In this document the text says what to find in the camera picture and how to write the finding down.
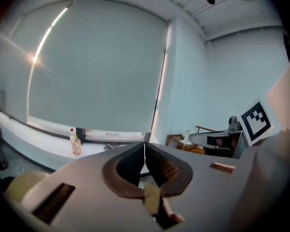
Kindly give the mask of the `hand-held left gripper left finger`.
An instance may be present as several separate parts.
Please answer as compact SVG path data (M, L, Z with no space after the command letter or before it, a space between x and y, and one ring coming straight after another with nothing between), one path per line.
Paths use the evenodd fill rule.
M120 154L116 165L118 175L135 186L139 186L141 170L145 164L144 146L140 143Z

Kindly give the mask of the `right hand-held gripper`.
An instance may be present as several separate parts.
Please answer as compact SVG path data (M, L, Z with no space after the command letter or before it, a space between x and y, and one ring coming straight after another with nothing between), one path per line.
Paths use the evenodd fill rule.
M266 138L273 126L261 100L239 116L229 118L226 130L191 133L188 140L203 147L206 155L240 158L243 151Z

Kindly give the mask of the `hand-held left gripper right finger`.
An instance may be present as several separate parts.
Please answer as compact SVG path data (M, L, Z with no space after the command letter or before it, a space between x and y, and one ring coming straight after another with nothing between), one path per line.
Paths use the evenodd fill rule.
M173 156L150 143L145 144L145 164L158 187L178 172Z

